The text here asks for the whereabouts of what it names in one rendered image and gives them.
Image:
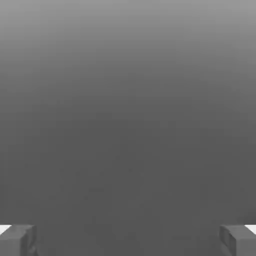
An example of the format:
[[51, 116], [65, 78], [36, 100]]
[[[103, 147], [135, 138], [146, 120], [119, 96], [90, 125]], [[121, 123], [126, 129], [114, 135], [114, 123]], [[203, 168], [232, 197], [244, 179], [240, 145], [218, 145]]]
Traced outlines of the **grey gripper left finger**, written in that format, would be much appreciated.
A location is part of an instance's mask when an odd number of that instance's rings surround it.
[[0, 224], [0, 256], [38, 256], [37, 227]]

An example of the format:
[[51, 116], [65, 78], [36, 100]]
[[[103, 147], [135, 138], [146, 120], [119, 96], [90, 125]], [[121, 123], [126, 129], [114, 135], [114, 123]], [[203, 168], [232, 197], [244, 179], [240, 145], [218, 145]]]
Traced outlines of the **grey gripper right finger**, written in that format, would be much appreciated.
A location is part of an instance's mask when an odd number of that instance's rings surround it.
[[256, 256], [256, 224], [221, 225], [219, 240], [224, 256]]

